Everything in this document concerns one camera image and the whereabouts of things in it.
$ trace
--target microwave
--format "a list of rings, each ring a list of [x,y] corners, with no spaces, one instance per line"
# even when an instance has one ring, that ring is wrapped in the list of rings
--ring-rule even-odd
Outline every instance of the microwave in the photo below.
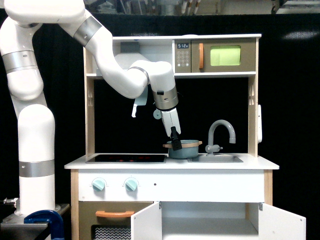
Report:
[[[256,39],[175,39],[175,73],[256,71]]]

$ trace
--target pot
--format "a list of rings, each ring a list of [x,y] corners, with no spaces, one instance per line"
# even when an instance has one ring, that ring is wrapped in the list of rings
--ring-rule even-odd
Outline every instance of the pot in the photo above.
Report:
[[[169,157],[172,159],[189,159],[198,156],[200,144],[202,144],[202,141],[181,140],[182,149],[174,151],[172,142],[168,141],[163,147],[168,148]]]

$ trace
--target green microwave window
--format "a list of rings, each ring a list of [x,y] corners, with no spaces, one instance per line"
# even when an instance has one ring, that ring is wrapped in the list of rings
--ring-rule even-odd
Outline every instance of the green microwave window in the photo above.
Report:
[[[237,66],[240,65],[241,47],[212,46],[210,49],[211,66]]]

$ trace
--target light blue knob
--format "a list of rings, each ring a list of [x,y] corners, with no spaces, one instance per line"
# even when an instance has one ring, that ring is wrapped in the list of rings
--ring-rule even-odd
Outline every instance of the light blue knob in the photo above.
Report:
[[[105,188],[106,183],[102,178],[96,178],[93,180],[92,186],[95,191],[100,192]]]
[[[128,178],[127,180],[125,180],[124,182],[124,186],[125,186],[125,189],[127,191],[135,191],[138,187],[138,181],[133,178],[133,177],[130,177]]]

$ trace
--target white countertop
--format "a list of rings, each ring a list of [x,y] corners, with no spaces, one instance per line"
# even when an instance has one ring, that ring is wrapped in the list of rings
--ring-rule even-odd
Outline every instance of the white countertop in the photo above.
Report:
[[[88,160],[100,154],[125,154],[125,153],[95,153],[90,157],[82,156],[69,164],[65,169],[183,169],[183,170],[210,170],[210,169],[237,169],[237,170],[277,170],[279,166],[273,162],[258,156],[253,157],[248,153],[222,153],[222,155],[236,156],[243,162],[237,163],[196,163],[188,162],[187,159],[172,159],[167,157],[164,163],[138,163],[138,162],[95,162],[86,163]]]

